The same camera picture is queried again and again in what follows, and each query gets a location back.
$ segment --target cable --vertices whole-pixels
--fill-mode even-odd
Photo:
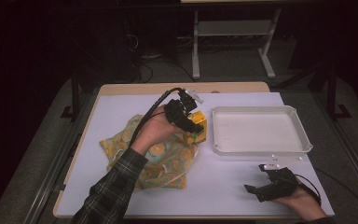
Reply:
[[[346,189],[349,193],[351,193],[358,200],[358,195],[353,190],[351,190],[346,185],[344,185],[342,182],[340,182],[337,178],[333,177],[332,175],[326,173],[325,171],[323,171],[321,169],[318,169],[316,167],[313,167],[313,168],[315,169],[315,171],[318,171],[318,172],[330,177],[332,180],[336,181],[342,188]]]
[[[197,80],[196,80],[195,78],[193,78],[193,77],[187,72],[187,70],[186,70],[182,65],[179,65],[179,64],[177,64],[177,63],[173,63],[173,62],[170,62],[170,61],[163,61],[163,62],[146,62],[146,63],[172,63],[172,64],[178,66],[179,68],[182,68],[182,70],[185,71],[185,73],[187,74],[187,76],[190,77],[192,81],[197,82]]]
[[[302,176],[302,175],[295,175],[295,176],[298,176],[298,177],[301,177],[303,179],[305,179],[308,183],[310,183],[313,188],[316,190],[316,193],[318,194],[318,198],[321,199],[321,193],[319,193],[319,190],[315,187],[315,185],[312,184],[312,182],[310,182],[306,177]]]
[[[144,127],[145,123],[150,119],[150,117],[152,116],[153,112],[156,110],[156,108],[162,103],[163,100],[165,100],[165,98],[167,98],[171,92],[173,91],[184,91],[181,88],[173,88],[169,91],[165,91],[164,94],[162,94],[158,100],[152,105],[152,107],[150,107],[150,109],[147,111],[147,113],[144,115],[144,117],[141,119],[141,121],[139,122],[138,126],[136,127],[135,131],[132,134],[132,138],[130,140],[129,143],[129,147],[133,144],[133,142],[135,141],[138,132],[142,129],[142,127]]]
[[[130,37],[129,40],[131,40],[131,38],[134,38],[136,42],[135,42],[135,46],[133,47],[133,49],[138,48],[138,45],[139,45],[138,37],[136,37],[136,35],[127,35],[127,37]]]
[[[150,79],[152,79],[153,75],[154,75],[154,72],[153,72],[153,69],[149,66],[147,66],[146,64],[139,64],[140,66],[143,66],[143,67],[146,67],[150,70],[150,77],[147,79],[147,80],[144,80],[142,78],[142,73],[141,71],[138,69],[138,72],[139,72],[139,79],[142,80],[142,83],[147,83],[150,81]]]
[[[179,44],[177,46],[177,52],[178,53],[183,53],[183,52],[188,52],[190,50],[190,47],[193,45],[193,37],[191,36],[185,36],[185,37],[178,37],[177,38],[178,42],[177,44]]]

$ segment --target plaid sleeve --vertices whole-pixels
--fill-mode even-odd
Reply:
[[[91,187],[72,223],[120,223],[146,163],[144,156],[127,149],[110,172]]]

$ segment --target yellow patterned bag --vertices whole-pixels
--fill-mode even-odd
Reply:
[[[128,148],[132,134],[142,117],[141,115],[132,117],[123,131],[100,142],[100,146],[109,159],[108,171]],[[148,163],[138,178],[136,188],[184,189],[186,187],[186,172],[197,153],[197,145],[185,142],[181,133],[170,136],[166,141],[148,150],[145,155]]]

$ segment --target hand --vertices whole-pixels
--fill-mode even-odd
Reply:
[[[164,106],[161,105],[153,112],[151,118],[139,131],[138,136],[131,145],[131,148],[141,155],[145,155],[153,145],[165,141],[174,133],[184,133],[182,129],[170,124],[164,113]]]
[[[306,221],[327,217],[327,214],[315,199],[300,187],[297,187],[292,195],[272,201],[288,206]]]

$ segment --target tabletop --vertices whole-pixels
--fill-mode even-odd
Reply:
[[[90,187],[106,173],[108,161],[98,146],[99,140],[121,131],[131,115],[145,113],[163,92],[174,87],[195,89],[199,93],[204,103],[198,109],[206,115],[208,127],[213,127],[210,110],[217,105],[283,105],[280,94],[269,92],[263,82],[102,86],[65,178],[66,188],[54,207],[56,217],[71,217],[83,204]],[[167,100],[177,97],[171,94]],[[243,184],[262,187],[269,183],[266,175],[258,170],[258,165],[266,158],[219,156],[213,152],[210,128],[207,134],[207,141],[199,145],[199,154],[186,174],[187,187],[136,189],[126,217],[255,219],[296,216],[285,206],[260,203],[244,189]],[[334,215],[308,157],[291,170],[312,181],[321,193],[326,214]]]

